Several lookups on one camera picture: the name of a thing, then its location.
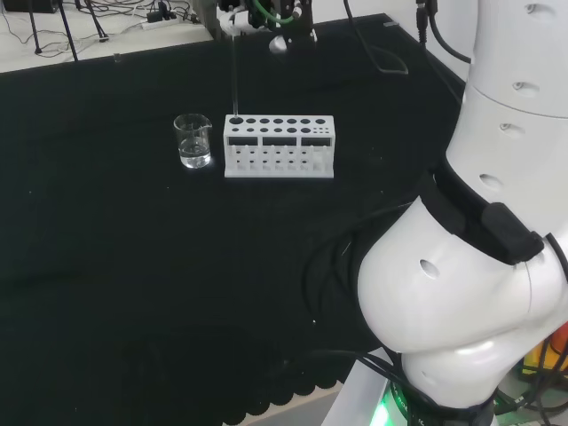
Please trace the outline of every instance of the water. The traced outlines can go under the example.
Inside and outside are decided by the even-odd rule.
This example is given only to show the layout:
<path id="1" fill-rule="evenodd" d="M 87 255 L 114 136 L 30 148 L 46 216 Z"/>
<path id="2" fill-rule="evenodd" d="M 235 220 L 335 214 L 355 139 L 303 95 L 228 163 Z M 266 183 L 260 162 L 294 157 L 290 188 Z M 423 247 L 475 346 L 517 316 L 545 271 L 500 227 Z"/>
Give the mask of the water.
<path id="1" fill-rule="evenodd" d="M 211 162 L 211 152 L 201 138 L 185 139 L 179 145 L 179 159 L 188 169 L 199 169 Z"/>

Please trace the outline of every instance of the green indicator light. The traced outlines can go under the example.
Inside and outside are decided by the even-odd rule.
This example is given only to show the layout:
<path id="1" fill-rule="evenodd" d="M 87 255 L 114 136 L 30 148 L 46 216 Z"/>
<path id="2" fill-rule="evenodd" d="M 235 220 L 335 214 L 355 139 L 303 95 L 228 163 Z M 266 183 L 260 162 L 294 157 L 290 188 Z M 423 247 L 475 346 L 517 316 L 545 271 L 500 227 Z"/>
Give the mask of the green indicator light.
<path id="1" fill-rule="evenodd" d="M 389 412 L 387 411 L 386 406 L 384 406 L 384 403 L 381 403 L 375 409 L 373 419 L 371 420 L 371 424 L 369 426 L 386 426 L 388 422 Z"/>

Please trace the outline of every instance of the cable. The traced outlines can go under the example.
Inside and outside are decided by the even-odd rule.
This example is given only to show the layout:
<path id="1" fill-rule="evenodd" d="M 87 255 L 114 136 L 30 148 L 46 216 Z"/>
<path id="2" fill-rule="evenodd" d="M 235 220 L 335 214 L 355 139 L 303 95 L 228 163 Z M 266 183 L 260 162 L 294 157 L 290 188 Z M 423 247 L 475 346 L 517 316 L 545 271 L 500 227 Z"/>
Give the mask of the cable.
<path id="1" fill-rule="evenodd" d="M 272 15 L 270 12 L 268 12 L 261 4 L 258 0 L 253 0 L 253 3 L 255 4 L 255 7 L 258 9 L 259 12 L 261 12 L 265 18 L 267 18 L 268 20 L 271 20 L 272 22 L 276 22 L 277 24 L 281 24 L 281 25 L 285 25 L 285 24 L 289 24 L 290 22 L 292 22 L 294 20 L 293 16 L 289 16 L 287 18 L 285 18 L 284 20 L 281 18 L 276 18 L 274 15 Z"/>
<path id="2" fill-rule="evenodd" d="M 438 13 L 438 0 L 420 0 L 418 3 L 418 11 L 416 12 L 416 23 L 418 26 L 418 35 L 420 44 L 426 44 L 426 29 L 428 28 L 428 21 L 430 20 L 430 26 L 432 27 L 432 32 L 436 40 L 447 51 L 450 55 L 455 58 L 462 60 L 468 64 L 471 63 L 471 58 L 462 55 L 458 51 L 452 49 L 452 47 L 446 43 L 444 37 L 440 34 L 438 29 L 438 24 L 436 22 L 436 14 Z"/>
<path id="3" fill-rule="evenodd" d="M 552 426 L 550 424 L 550 420 L 548 418 L 548 415 L 546 414 L 546 412 L 544 411 L 544 407 L 542 406 L 542 399 L 541 398 L 536 398 L 536 406 L 539 408 L 540 418 L 544 422 L 544 426 Z"/>
<path id="4" fill-rule="evenodd" d="M 398 375 L 398 373 L 395 371 L 394 366 L 390 365 L 384 359 L 380 359 L 379 357 L 372 355 L 370 353 L 357 352 L 357 351 L 318 350 L 318 351 L 309 352 L 308 356 L 309 357 L 342 356 L 358 360 L 365 366 L 374 370 L 377 374 L 382 375 L 386 379 L 404 388 L 404 390 L 408 395 L 411 395 L 414 398 L 419 398 L 431 406 L 438 406 L 438 404 L 431 397 L 426 395 L 421 390 L 415 388 L 405 377 L 401 377 L 400 375 Z"/>
<path id="5" fill-rule="evenodd" d="M 560 265 L 562 266 L 562 271 L 564 273 L 564 277 L 568 281 L 568 259 L 566 259 L 566 254 L 563 252 L 562 248 L 560 247 L 560 244 L 558 244 L 558 241 L 556 240 L 556 238 L 554 237 L 554 235 L 552 233 L 547 235 L 547 241 L 548 241 L 548 244 L 550 244 L 550 247 L 555 252 L 556 257 L 558 258 L 558 261 L 560 262 Z M 542 383 L 541 389 L 537 392 L 537 397 L 541 396 L 542 393 L 550 385 L 552 385 L 552 382 L 554 382 L 554 380 L 556 379 L 556 376 L 559 374 L 559 372 L 562 369 L 562 366 L 566 362 L 567 358 L 568 358 L 568 344 L 566 344 L 564 346 L 556 364 L 552 367 L 552 370 L 550 371 L 550 373 L 547 375 L 544 382 Z"/>
<path id="6" fill-rule="evenodd" d="M 558 241 L 556 240 L 556 238 L 552 233 L 547 235 L 546 239 L 548 241 L 548 244 L 550 244 L 550 247 L 555 252 L 556 257 L 558 258 L 558 262 L 562 267 L 564 277 L 568 281 L 568 259 L 566 259 L 564 251 L 562 250 L 560 244 L 558 244 Z M 566 344 L 558 360 L 556 361 L 555 365 L 552 367 L 550 372 L 545 373 L 544 361 L 546 357 L 546 351 L 548 350 L 549 342 L 550 342 L 550 337 L 547 337 L 547 339 L 543 343 L 543 352 L 540 355 L 536 386 L 528 390 L 527 392 L 523 393 L 523 395 L 521 395 L 520 398 L 516 399 L 513 402 L 513 404 L 509 404 L 507 407 L 504 408 L 499 407 L 499 409 L 495 409 L 495 414 L 500 415 L 500 414 L 510 413 L 511 411 L 515 411 L 520 407 L 529 407 L 529 409 L 534 409 L 534 407 L 531 406 L 531 404 L 536 403 L 536 410 L 539 412 L 545 425 L 549 426 L 550 421 L 548 419 L 547 413 L 554 413 L 556 412 L 556 410 L 562 412 L 566 408 L 568 408 L 568 402 L 562 404 L 561 406 L 556 406 L 556 407 L 545 408 L 542 406 L 541 402 L 542 394 L 552 386 L 555 380 L 557 380 L 559 377 L 562 377 L 564 371 L 561 374 L 561 369 L 566 359 L 568 358 L 568 344 Z"/>
<path id="7" fill-rule="evenodd" d="M 399 204 L 397 206 L 378 209 L 377 211 L 374 211 L 374 212 L 370 213 L 369 215 L 367 215 L 366 217 L 363 217 L 362 219 L 356 221 L 345 231 L 342 231 L 341 233 L 338 233 L 336 236 L 333 236 L 331 238 L 326 239 L 319 246 L 317 246 L 316 249 L 314 249 L 312 251 L 312 253 L 308 256 L 308 258 L 307 258 L 307 260 L 304 263 L 304 266 L 302 268 L 301 291 L 302 291 L 302 298 L 304 300 L 304 306 L 306 308 L 306 311 L 308 311 L 310 318 L 313 321 L 320 319 L 320 309 L 318 309 L 318 310 L 314 309 L 314 305 L 312 304 L 310 297 L 309 297 L 309 285 L 308 284 L 309 284 L 309 278 L 310 278 L 310 271 L 312 269 L 314 262 L 318 259 L 318 257 L 323 252 L 325 252 L 325 250 L 329 249 L 329 247 L 331 247 L 334 244 L 341 243 L 342 241 L 344 241 L 345 237 L 347 237 L 347 236 L 351 235 L 352 233 L 355 233 L 356 231 L 360 230 L 363 226 L 365 226 L 368 223 L 376 220 L 378 217 L 383 217 L 383 216 L 390 214 L 390 213 L 396 213 L 396 212 L 398 212 L 398 211 L 400 211 L 404 208 L 407 208 L 411 204 L 412 204 L 412 202 L 406 202 L 406 203 L 403 203 L 403 204 Z M 352 254 L 353 253 L 352 243 L 347 248 L 345 247 L 345 245 L 343 245 L 343 249 L 344 249 L 344 252 L 346 252 L 347 249 L 350 249 L 351 254 Z M 353 263 L 352 258 L 350 257 L 350 262 L 349 262 L 350 269 L 351 269 L 352 263 Z M 328 281 L 329 278 L 331 278 L 333 276 L 335 276 L 333 274 L 333 272 L 328 272 L 326 274 L 326 277 L 325 277 L 324 283 L 323 283 L 324 284 L 324 290 L 325 290 L 326 282 Z M 349 274 L 348 280 L 351 280 L 351 277 L 352 277 L 352 271 Z M 347 284 L 345 284 L 345 283 L 343 283 L 343 280 L 341 280 L 340 285 L 342 285 L 343 288 L 347 288 L 351 292 L 353 292 L 352 285 L 350 285 L 349 281 L 347 282 Z M 321 290 L 318 293 L 318 299 L 320 299 L 322 297 L 321 293 L 324 290 Z M 352 304 L 352 301 L 354 300 L 355 297 L 356 297 L 355 295 L 351 295 L 351 304 Z"/>
<path id="8" fill-rule="evenodd" d="M 436 37 L 436 40 L 438 41 L 440 46 L 442 46 L 444 48 L 445 51 L 447 51 L 453 57 L 455 57 L 459 60 L 462 60 L 466 64 L 471 63 L 471 58 L 469 58 L 465 55 L 462 55 L 458 51 L 454 50 L 448 43 L 446 43 L 446 40 L 444 40 L 444 38 L 440 34 L 440 31 L 438 29 L 438 24 L 436 23 L 436 18 L 435 18 L 434 14 L 430 15 L 430 26 L 432 27 L 432 33 L 434 33 L 434 37 Z"/>
<path id="9" fill-rule="evenodd" d="M 408 75 L 408 67 L 406 66 L 404 60 L 402 60 L 399 56 L 392 53 L 391 51 L 386 51 L 385 49 L 373 46 L 376 50 L 381 51 L 382 53 L 387 53 L 388 55 L 390 55 L 391 57 L 396 59 L 400 64 L 403 65 L 404 70 L 381 68 L 381 66 L 375 60 L 375 57 L 373 56 L 373 53 L 371 52 L 370 47 L 368 46 L 367 42 L 365 41 L 365 38 L 363 37 L 363 35 L 359 31 L 359 28 L 357 27 L 357 25 L 355 25 L 355 21 L 353 20 L 353 14 L 351 13 L 351 7 L 349 6 L 349 0 L 343 0 L 343 5 L 345 6 L 345 11 L 347 12 L 347 19 L 349 20 L 349 24 L 351 25 L 351 28 L 353 28 L 353 32 L 355 33 L 355 36 L 357 36 L 357 38 L 359 39 L 361 46 L 363 46 L 363 49 L 365 50 L 367 57 L 369 58 L 369 60 L 371 61 L 371 63 L 375 67 L 375 69 L 381 74 Z"/>

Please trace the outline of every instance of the green cable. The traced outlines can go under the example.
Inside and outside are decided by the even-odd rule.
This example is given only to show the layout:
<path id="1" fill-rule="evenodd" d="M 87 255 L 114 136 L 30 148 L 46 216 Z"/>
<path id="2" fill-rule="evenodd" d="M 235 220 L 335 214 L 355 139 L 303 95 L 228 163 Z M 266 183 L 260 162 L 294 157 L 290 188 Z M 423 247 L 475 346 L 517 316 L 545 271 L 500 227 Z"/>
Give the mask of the green cable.
<path id="1" fill-rule="evenodd" d="M 290 22 L 292 22 L 294 20 L 293 16 L 290 16 L 288 18 L 285 18 L 284 20 L 281 20 L 280 18 L 276 18 L 274 15 L 272 15 L 270 12 L 268 12 L 261 4 L 258 0 L 254 0 L 255 2 L 255 7 L 268 19 L 271 20 L 272 22 L 276 22 L 277 24 L 289 24 Z"/>

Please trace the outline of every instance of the yellow object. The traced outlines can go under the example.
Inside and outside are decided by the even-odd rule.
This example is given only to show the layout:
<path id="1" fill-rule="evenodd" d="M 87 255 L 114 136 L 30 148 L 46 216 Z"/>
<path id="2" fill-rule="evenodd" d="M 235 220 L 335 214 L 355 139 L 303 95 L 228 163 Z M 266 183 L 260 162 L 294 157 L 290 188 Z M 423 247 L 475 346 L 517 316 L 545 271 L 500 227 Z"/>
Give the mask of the yellow object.
<path id="1" fill-rule="evenodd" d="M 525 366 L 538 368 L 543 344 L 544 343 L 539 344 L 536 348 L 534 348 L 525 356 L 525 362 L 523 363 Z M 544 368 L 551 370 L 554 367 L 554 365 L 557 363 L 559 358 L 560 355 L 558 355 L 549 345 L 547 350 L 547 357 L 544 359 Z M 568 359 L 565 361 L 564 365 L 562 366 L 562 369 L 564 370 L 567 367 L 568 367 Z M 526 368 L 523 368 L 524 375 L 534 375 L 536 373 L 537 373 L 536 371 L 527 370 Z"/>

